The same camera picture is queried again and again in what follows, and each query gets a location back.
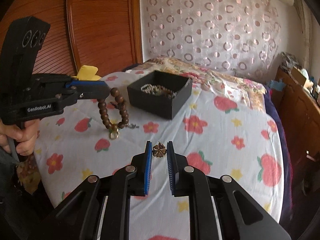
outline floral blanket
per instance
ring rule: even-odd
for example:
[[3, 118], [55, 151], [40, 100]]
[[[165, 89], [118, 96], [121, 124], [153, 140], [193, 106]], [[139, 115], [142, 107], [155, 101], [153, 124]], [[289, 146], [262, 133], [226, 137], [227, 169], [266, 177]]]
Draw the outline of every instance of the floral blanket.
[[265, 111], [264, 98], [266, 89], [260, 83], [249, 79], [238, 78], [224, 73], [192, 65], [173, 57], [157, 57], [146, 61], [133, 70], [160, 70], [163, 72], [178, 74], [193, 79], [194, 84], [199, 84], [205, 91], [242, 103], [251, 109]]
[[[113, 73], [103, 80], [118, 87], [129, 102], [127, 85], [147, 72]], [[191, 96], [173, 120], [128, 104], [130, 122], [140, 128], [124, 128], [116, 140], [109, 140], [96, 100], [79, 100], [62, 115], [44, 118], [35, 159], [52, 204], [57, 206], [91, 174], [101, 178], [114, 174], [134, 155], [144, 152], [148, 140], [153, 145], [172, 140], [175, 152], [185, 155], [190, 165], [216, 178], [231, 175], [279, 221], [284, 170], [274, 120], [264, 112], [203, 90], [201, 85], [194, 84]], [[113, 101], [111, 96], [107, 98], [108, 114], [117, 122], [121, 116]], [[171, 196], [166, 158], [153, 157], [151, 174], [149, 195], [131, 199], [129, 238], [188, 240], [188, 198]]]

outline gold ring charm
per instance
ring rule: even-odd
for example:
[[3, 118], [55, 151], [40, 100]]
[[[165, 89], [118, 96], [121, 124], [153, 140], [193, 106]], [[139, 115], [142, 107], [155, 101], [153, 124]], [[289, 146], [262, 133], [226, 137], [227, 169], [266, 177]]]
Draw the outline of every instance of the gold ring charm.
[[155, 145], [152, 150], [152, 155], [157, 158], [163, 158], [163, 156], [167, 153], [167, 149], [165, 146], [159, 142], [159, 144]]
[[119, 137], [119, 129], [117, 129], [117, 130], [109, 130], [109, 138], [111, 139], [111, 140], [115, 140], [115, 139], [117, 139], [118, 137]]

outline sheer lace curtain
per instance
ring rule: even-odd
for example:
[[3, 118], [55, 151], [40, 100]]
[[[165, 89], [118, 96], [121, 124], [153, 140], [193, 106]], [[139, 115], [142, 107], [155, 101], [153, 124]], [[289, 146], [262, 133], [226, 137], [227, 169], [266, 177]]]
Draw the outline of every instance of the sheer lace curtain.
[[260, 82], [280, 43], [270, 0], [141, 0], [145, 51]]

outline open cardboard box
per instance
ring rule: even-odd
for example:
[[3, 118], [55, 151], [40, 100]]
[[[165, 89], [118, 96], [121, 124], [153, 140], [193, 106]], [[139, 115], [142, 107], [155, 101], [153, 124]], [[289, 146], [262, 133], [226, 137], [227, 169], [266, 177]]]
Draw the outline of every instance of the open cardboard box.
[[[177, 92], [174, 98], [155, 96], [141, 91], [146, 85], [161, 85]], [[173, 119], [191, 95], [192, 80], [187, 77], [153, 71], [127, 86], [129, 101], [132, 106], [156, 114], [165, 119]]]

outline wooden bead bracelet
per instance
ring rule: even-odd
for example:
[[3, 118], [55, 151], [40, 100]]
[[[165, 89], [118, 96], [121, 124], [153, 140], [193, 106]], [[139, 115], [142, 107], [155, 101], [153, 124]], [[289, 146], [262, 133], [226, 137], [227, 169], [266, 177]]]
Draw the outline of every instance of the wooden bead bracelet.
[[123, 96], [120, 95], [119, 90], [117, 88], [112, 88], [110, 90], [110, 95], [112, 95], [115, 98], [115, 101], [117, 102], [117, 108], [119, 109], [120, 115], [122, 117], [121, 122], [119, 122], [118, 124], [110, 122], [105, 99], [98, 99], [98, 107], [102, 123], [105, 125], [107, 129], [109, 129], [110, 139], [114, 140], [119, 137], [119, 129], [124, 128], [125, 125], [129, 123], [129, 115], [126, 108], [126, 101], [124, 100]]

